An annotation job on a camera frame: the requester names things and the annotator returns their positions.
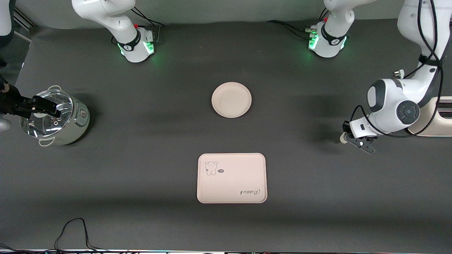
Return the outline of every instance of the green led light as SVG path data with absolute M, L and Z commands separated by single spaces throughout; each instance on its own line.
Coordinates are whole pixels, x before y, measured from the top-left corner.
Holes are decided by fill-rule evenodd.
M 152 43 L 150 43 L 150 42 L 143 42 L 143 45 L 144 45 L 144 47 L 146 48 L 146 50 L 147 50 L 147 52 L 149 53 L 149 54 L 152 54 L 152 53 L 154 53 L 154 45 L 152 45 Z
M 315 49 L 317 42 L 319 41 L 319 36 L 316 34 L 314 38 L 311 39 L 313 42 L 309 43 L 310 49 Z
M 343 49 L 344 48 L 344 45 L 345 45 L 345 41 L 347 40 L 347 36 L 345 36 L 345 38 L 344 38 L 344 41 L 342 42 L 342 46 L 340 46 L 340 49 Z
M 121 46 L 119 45 L 119 43 L 118 43 L 118 48 L 119 48 L 119 50 L 121 51 L 121 55 L 124 56 L 124 52 L 122 51 L 122 48 L 121 48 Z

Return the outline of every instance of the beige plate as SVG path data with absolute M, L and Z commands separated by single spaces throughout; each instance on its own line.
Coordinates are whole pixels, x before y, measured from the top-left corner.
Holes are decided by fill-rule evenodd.
M 226 118 L 237 118 L 245 114 L 251 106 L 251 93 L 242 84 L 224 83 L 212 94 L 213 109 Z
M 262 203 L 267 199 L 265 157 L 203 154 L 198 160 L 197 198 L 201 203 Z

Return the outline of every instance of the cooking pot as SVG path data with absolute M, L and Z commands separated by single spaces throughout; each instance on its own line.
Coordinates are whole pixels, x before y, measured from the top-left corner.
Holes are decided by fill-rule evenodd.
M 89 111 L 86 105 L 61 90 L 58 85 L 49 87 L 37 96 L 57 104 L 59 118 L 43 113 L 32 113 L 30 119 L 20 118 L 25 133 L 37 138 L 40 146 L 61 146 L 76 141 L 86 131 Z

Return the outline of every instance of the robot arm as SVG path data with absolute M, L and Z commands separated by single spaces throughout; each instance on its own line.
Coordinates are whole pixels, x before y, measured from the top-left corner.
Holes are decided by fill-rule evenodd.
M 312 41 L 309 49 L 321 57 L 334 57 L 344 47 L 345 36 L 355 20 L 353 8 L 376 0 L 324 0 L 330 11 L 327 21 L 311 26 Z
M 0 47 L 7 45 L 13 38 L 13 12 L 15 0 L 0 0 Z
M 118 41 L 122 55 L 130 62 L 144 61 L 154 53 L 152 31 L 136 28 L 126 15 L 135 0 L 72 0 L 74 11 L 82 18 L 106 27 Z
M 403 130 L 418 120 L 420 107 L 431 99 L 426 96 L 427 90 L 435 82 L 438 72 L 442 71 L 441 61 L 437 61 L 435 56 L 443 58 L 450 35 L 452 1 L 433 2 L 437 31 L 430 1 L 422 2 L 418 18 L 418 0 L 405 0 L 397 22 L 400 33 L 421 47 L 418 70 L 409 79 L 381 79 L 374 82 L 367 92 L 367 103 L 372 113 L 367 118 L 346 122 L 341 141 L 355 145 L 371 143 L 373 139 L 370 137 Z M 418 20 L 426 43 L 435 54 L 431 53 L 422 39 Z

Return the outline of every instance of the cable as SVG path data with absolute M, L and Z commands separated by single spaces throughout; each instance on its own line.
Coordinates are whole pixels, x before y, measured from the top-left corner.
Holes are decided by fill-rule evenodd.
M 133 13 L 135 13 L 136 15 L 138 15 L 138 16 L 140 16 L 140 17 L 146 19 L 149 23 L 151 23 L 152 26 L 155 26 L 155 24 L 154 24 L 152 21 L 150 21 L 149 19 L 147 19 L 147 18 L 145 18 L 144 16 L 140 15 L 140 14 L 139 14 L 138 12 L 136 12 L 134 9 L 132 9 L 131 11 L 132 11 Z
M 48 252 L 48 251 L 51 251 L 52 249 L 48 249 L 48 250 L 45 250 L 45 251 L 40 251 L 40 252 L 35 252 L 35 251 L 30 251 L 30 250 L 26 250 L 26 249 L 13 249 L 13 248 L 11 248 L 11 247 L 9 247 L 9 246 L 7 246 L 7 245 L 5 245 L 5 244 L 2 244 L 2 243 L 0 243 L 0 247 L 1 248 L 3 248 L 3 249 L 9 249 L 9 250 L 12 250 L 14 253 L 26 253 L 26 254 L 42 254 L 42 253 L 46 253 L 46 252 Z
M 320 13 L 319 19 L 322 19 L 322 15 L 323 15 L 323 12 L 324 12 L 324 11 L 326 11 L 326 7 L 325 7 L 325 8 L 323 8 L 323 11 L 322 11 L 322 13 Z
M 147 21 L 149 21 L 153 26 L 155 26 L 154 25 L 154 23 L 157 23 L 157 24 L 160 24 L 160 25 L 162 25 L 162 26 L 165 26 L 164 24 L 162 24 L 162 23 L 160 23 L 160 22 L 158 22 L 158 21 L 155 21 L 155 20 L 152 20 L 152 19 L 148 19 L 148 17 L 146 17 L 137 7 L 135 7 L 135 9 L 141 14 L 138 14 L 137 12 L 135 12 L 133 9 L 132 9 L 132 12 L 133 13 L 135 13 L 136 15 L 138 15 L 138 16 L 140 16 L 140 17 L 142 17 L 142 18 L 144 18 L 144 19 L 146 19 Z
M 44 251 L 33 251 L 20 249 L 18 251 L 0 251 L 0 254 L 98 254 L 98 251 L 93 250 L 55 250 L 48 249 Z M 103 251 L 103 253 L 111 253 L 111 254 L 139 254 L 139 253 L 154 253 L 154 254 L 166 254 L 165 252 L 160 251 L 140 251 L 140 252 L 119 252 L 119 251 Z
M 435 11 L 435 4 L 433 3 L 433 1 L 430 1 L 430 4 L 432 5 L 432 13 L 433 13 L 433 16 L 434 17 L 436 17 L 436 11 Z M 418 19 L 418 28 L 420 27 L 420 18 Z M 436 45 L 437 45 L 437 43 L 438 43 L 438 40 L 436 39 L 436 37 L 437 37 L 437 34 L 438 34 L 438 21 L 435 19 L 434 21 L 433 21 L 434 23 L 435 23 L 435 34 L 434 34 L 434 36 L 435 36 L 435 43 L 434 43 L 434 46 L 433 46 L 433 52 L 431 52 L 430 53 L 430 56 L 428 57 L 428 59 L 430 59 L 431 57 L 432 57 L 432 55 L 434 54 L 434 51 L 435 51 L 435 49 L 436 49 Z M 406 79 L 406 78 L 408 78 L 408 77 L 410 77 L 412 74 L 414 74 L 414 73 L 416 73 L 421 67 L 423 67 L 425 65 L 425 62 L 424 63 L 421 63 L 421 65 L 419 65 L 419 67 L 417 67 L 414 71 L 412 71 L 412 72 L 410 72 L 408 75 L 406 75 L 404 78 Z
M 288 23 L 286 23 L 286 22 L 279 21 L 279 20 L 269 20 L 269 21 L 267 21 L 267 22 L 269 22 L 269 23 L 277 23 L 277 24 L 280 24 L 280 25 L 282 25 L 283 27 L 285 27 L 287 30 L 289 30 L 289 32 L 291 32 L 293 35 L 297 36 L 298 38 L 306 39 L 305 37 L 303 37 L 303 36 L 297 34 L 297 33 L 294 31 L 294 30 L 296 30 L 296 31 L 299 31 L 299 32 L 304 32 L 304 31 L 305 31 L 304 29 L 301 29 L 301 28 L 298 28 L 298 27 L 294 27 L 294 26 L 292 26 L 291 24 L 288 24 Z
M 274 20 L 274 19 L 272 19 L 272 20 L 269 20 L 267 22 L 269 22 L 269 23 L 277 23 L 277 24 L 281 24 L 283 26 L 288 26 L 288 27 L 290 27 L 290 28 L 292 28 L 294 30 L 300 31 L 300 32 L 304 32 L 305 31 L 302 28 L 298 28 L 298 27 L 292 26 L 291 24 L 289 24 L 287 22 L 284 22 L 284 21 L 281 21 L 281 20 Z
M 88 249 L 91 249 L 91 250 L 95 251 L 95 252 L 102 253 L 102 252 L 99 252 L 98 250 L 96 250 L 96 249 L 102 249 L 102 248 L 99 248 L 99 247 L 96 247 L 96 246 L 92 246 L 92 245 L 89 243 L 88 230 L 86 229 L 85 220 L 84 220 L 83 218 L 75 218 L 75 219 L 72 219 L 72 220 L 66 222 L 66 224 L 65 224 L 64 227 L 63 227 L 63 229 L 61 230 L 60 236 L 55 240 L 55 243 L 53 244 L 54 249 L 59 250 L 59 248 L 58 248 L 58 242 L 60 241 L 61 237 L 63 236 L 64 230 L 66 229 L 66 226 L 67 226 L 69 223 L 71 223 L 71 222 L 73 222 L 73 221 L 76 221 L 76 220 L 81 220 L 81 221 L 83 222 L 83 228 L 84 228 L 84 230 L 85 230 L 85 245 L 86 245 L 86 247 L 87 247 Z
M 437 61 L 440 61 L 439 57 L 436 55 L 436 53 L 434 51 L 434 49 L 436 49 L 436 46 L 437 46 L 437 43 L 438 43 L 438 21 L 437 21 L 437 16 L 436 16 L 435 4 L 434 4 L 433 0 L 430 0 L 430 4 L 432 6 L 433 23 L 434 23 L 434 44 L 433 44 L 433 48 L 428 44 L 427 40 L 425 39 L 424 33 L 422 32 L 422 26 L 421 26 L 421 22 L 420 22 L 422 0 L 419 0 L 419 4 L 418 4 L 418 18 L 417 18 L 418 29 L 419 29 L 419 33 L 421 35 L 421 38 L 422 38 L 423 42 L 425 43 L 425 45 L 427 46 L 427 48 L 431 52 L 430 56 L 433 55 L 433 56 L 435 56 Z M 366 121 L 372 126 L 372 128 L 374 128 L 376 131 L 378 131 L 382 135 L 389 136 L 389 137 L 396 137 L 396 138 L 406 138 L 406 137 L 416 136 L 416 135 L 422 133 L 423 131 L 425 131 L 425 129 L 427 129 L 430 126 L 430 124 L 432 123 L 433 119 L 435 118 L 436 111 L 438 110 L 439 100 L 440 100 L 440 97 L 441 97 L 441 92 L 442 92 L 442 89 L 443 89 L 443 81 L 444 81 L 444 70 L 443 70 L 443 66 L 442 66 L 441 63 L 438 65 L 438 71 L 440 73 L 440 82 L 439 82 L 438 97 L 437 97 L 437 100 L 436 100 L 435 109 L 433 111 L 432 117 L 430 118 L 430 121 L 427 123 L 427 125 L 424 128 L 422 128 L 422 130 L 420 130 L 420 131 L 418 131 L 418 132 L 416 132 L 414 134 L 409 134 L 409 135 L 405 135 L 405 136 L 399 136 L 399 135 L 392 135 L 392 134 L 384 133 L 384 132 L 380 131 L 378 128 L 376 128 L 370 122 L 370 120 L 369 120 L 369 118 L 368 118 L 368 116 L 367 116 L 367 114 L 366 114 L 366 112 L 365 112 L 365 110 L 364 110 L 362 105 L 356 106 L 356 108 L 353 110 L 352 116 L 350 118 L 350 122 L 353 120 L 353 116 L 355 115 L 356 110 L 358 108 L 361 108 L 361 111 L 362 111 Z
M 322 20 L 330 11 L 325 12 L 325 14 L 323 14 L 323 16 L 320 18 L 320 20 Z
M 162 26 L 159 26 L 159 31 L 157 32 L 157 40 L 155 40 L 155 43 L 159 42 L 160 40 L 160 28 L 162 28 Z
M 116 44 L 118 43 L 118 41 L 116 41 L 116 43 L 115 43 L 115 42 L 113 41 L 113 39 L 116 40 L 116 38 L 115 38 L 114 36 L 112 36 L 111 43 L 112 43 L 113 45 L 116 45 Z

